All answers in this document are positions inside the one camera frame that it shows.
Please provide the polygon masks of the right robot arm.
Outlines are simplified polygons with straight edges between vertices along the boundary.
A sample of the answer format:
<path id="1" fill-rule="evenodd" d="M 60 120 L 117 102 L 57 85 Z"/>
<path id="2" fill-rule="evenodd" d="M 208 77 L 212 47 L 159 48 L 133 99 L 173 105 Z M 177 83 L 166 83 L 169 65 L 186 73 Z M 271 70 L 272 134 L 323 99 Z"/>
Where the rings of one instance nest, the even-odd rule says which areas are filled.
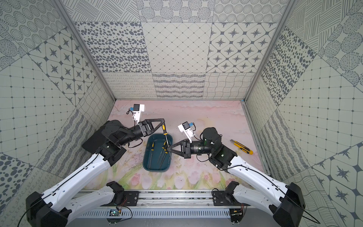
<path id="1" fill-rule="evenodd" d="M 285 184 L 248 164 L 236 152 L 222 144 L 222 136 L 214 127 L 204 129 L 202 140 L 182 140 L 167 148 L 168 152 L 185 159 L 192 155 L 208 154 L 209 161 L 220 171 L 238 177 L 253 188 L 232 182 L 225 189 L 230 203 L 251 205 L 271 215 L 281 227 L 297 227 L 303 217 L 305 202 L 301 188 Z"/>

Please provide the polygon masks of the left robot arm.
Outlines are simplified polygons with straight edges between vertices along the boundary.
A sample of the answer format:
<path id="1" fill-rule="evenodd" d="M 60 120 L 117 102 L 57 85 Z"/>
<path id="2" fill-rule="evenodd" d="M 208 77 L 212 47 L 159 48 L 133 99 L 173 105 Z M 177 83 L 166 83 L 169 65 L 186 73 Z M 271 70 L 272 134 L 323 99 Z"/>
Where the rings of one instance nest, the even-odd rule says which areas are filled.
<path id="1" fill-rule="evenodd" d="M 92 156 L 73 173 L 43 193 L 26 199 L 24 216 L 32 227 L 65 227 L 84 213 L 102 205 L 126 202 L 125 189 L 116 181 L 90 194 L 75 195 L 94 178 L 116 164 L 125 154 L 125 145 L 150 136 L 159 128 L 167 133 L 165 120 L 146 119 L 131 128 L 118 120 L 107 121 L 83 145 Z"/>

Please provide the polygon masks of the teal plastic storage box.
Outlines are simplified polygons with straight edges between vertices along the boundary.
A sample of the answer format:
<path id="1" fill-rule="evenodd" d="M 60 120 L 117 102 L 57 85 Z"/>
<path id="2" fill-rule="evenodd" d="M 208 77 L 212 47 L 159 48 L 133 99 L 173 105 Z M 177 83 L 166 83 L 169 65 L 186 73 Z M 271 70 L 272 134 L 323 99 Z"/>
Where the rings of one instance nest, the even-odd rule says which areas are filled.
<path id="1" fill-rule="evenodd" d="M 144 159 L 143 159 L 143 167 L 146 171 L 166 172 L 169 169 L 170 164 L 171 164 L 171 159 L 172 159 L 171 153 L 166 154 L 165 160 L 164 160 L 161 168 L 159 168 L 159 164 L 157 163 L 164 141 L 165 141 L 165 136 L 161 133 L 157 133 L 157 134 L 153 134 L 153 135 L 149 136 L 149 138 L 147 140 L 146 148 L 145 148 Z M 153 152 L 152 163 L 151 163 L 151 165 L 149 165 L 150 150 L 151 150 L 152 142 L 155 142 L 155 150 Z"/>

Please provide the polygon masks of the yellow utility knife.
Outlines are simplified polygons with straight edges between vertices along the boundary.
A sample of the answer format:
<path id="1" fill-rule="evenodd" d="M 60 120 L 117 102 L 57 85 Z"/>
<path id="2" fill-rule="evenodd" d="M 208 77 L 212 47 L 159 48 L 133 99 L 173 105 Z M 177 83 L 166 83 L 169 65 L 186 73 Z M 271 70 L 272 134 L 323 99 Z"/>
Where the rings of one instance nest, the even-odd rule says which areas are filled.
<path id="1" fill-rule="evenodd" d="M 253 155 L 253 151 L 250 150 L 248 147 L 246 147 L 245 145 L 231 139 L 230 140 L 235 146 L 237 146 L 240 150 L 242 150 L 243 152 L 245 152 L 246 154 L 249 154 L 249 155 Z"/>

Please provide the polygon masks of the small green circuit board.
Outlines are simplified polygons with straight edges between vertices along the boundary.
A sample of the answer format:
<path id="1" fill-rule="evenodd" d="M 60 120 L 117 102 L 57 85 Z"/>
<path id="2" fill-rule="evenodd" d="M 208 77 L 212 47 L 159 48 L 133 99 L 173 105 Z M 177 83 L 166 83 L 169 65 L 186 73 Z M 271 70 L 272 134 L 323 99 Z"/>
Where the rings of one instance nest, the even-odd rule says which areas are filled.
<path id="1" fill-rule="evenodd" d="M 117 210 L 110 210 L 110 212 L 109 212 L 110 217 L 118 217 L 119 215 L 120 215 L 120 213 Z"/>

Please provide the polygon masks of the aluminium mounting rail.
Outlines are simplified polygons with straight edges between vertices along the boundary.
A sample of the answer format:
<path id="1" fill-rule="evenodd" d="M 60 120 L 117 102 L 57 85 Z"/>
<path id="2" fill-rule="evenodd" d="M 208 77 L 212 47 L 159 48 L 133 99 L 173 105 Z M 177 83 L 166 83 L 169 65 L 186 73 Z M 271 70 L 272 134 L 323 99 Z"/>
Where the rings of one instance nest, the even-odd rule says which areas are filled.
<path id="1" fill-rule="evenodd" d="M 76 191 L 72 191 L 70 189 L 59 189 L 50 193 L 48 198 L 43 197 L 43 200 L 54 211 L 61 211 L 64 208 L 71 209 L 72 211 L 88 211 L 89 209 L 92 210 L 104 204 L 110 203 L 117 192 L 124 191 L 117 191 L 105 186 L 97 191 L 75 198 L 74 195 L 77 194 Z M 146 190 L 139 192 L 137 206 L 140 206 L 141 204 L 183 206 L 213 203 L 211 190 L 182 190 L 170 192 L 165 190 Z M 239 185 L 231 192 L 225 192 L 232 193 L 236 200 L 242 204 L 247 203 L 251 206 L 267 211 L 269 210 L 270 205 L 279 207 L 287 194 L 286 188 L 276 188 L 271 185 L 263 187 L 262 191 L 245 188 Z"/>

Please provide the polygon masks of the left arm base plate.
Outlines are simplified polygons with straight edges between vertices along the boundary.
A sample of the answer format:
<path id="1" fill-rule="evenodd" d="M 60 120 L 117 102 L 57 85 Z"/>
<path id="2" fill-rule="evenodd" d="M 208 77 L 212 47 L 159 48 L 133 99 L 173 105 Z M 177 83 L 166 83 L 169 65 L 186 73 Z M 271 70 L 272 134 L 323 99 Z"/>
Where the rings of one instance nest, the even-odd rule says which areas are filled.
<path id="1" fill-rule="evenodd" d="M 137 206 L 139 191 L 117 192 L 110 203 L 102 206 Z"/>

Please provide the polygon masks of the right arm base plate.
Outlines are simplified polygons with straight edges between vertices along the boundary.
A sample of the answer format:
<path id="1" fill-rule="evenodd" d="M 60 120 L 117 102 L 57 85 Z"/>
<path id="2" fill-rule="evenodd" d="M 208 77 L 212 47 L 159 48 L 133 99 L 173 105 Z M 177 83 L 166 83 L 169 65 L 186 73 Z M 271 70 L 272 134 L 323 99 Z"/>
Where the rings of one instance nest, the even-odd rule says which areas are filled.
<path id="1" fill-rule="evenodd" d="M 213 189 L 211 194 L 213 197 L 214 206 L 242 206 L 242 203 L 238 202 L 232 193 L 226 193 L 225 191 Z"/>

